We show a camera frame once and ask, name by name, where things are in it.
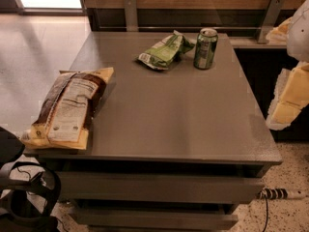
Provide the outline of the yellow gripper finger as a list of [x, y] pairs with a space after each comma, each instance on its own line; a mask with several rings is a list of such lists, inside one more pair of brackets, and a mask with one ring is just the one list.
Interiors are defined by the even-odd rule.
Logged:
[[309, 104], [309, 63], [299, 62], [292, 70], [283, 69], [273, 94], [266, 123], [269, 129], [281, 131], [289, 127]]
[[292, 19], [289, 17], [280, 23], [277, 27], [274, 27], [267, 33], [266, 39], [269, 42], [284, 43], [287, 40], [287, 34]]

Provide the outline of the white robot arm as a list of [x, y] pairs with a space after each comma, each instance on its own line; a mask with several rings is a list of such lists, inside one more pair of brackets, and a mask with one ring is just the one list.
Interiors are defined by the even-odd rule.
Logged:
[[309, 0], [294, 15], [267, 33], [271, 42], [285, 43], [289, 56], [298, 63], [278, 75], [274, 98], [267, 112], [267, 127], [280, 131], [291, 125], [309, 104]]

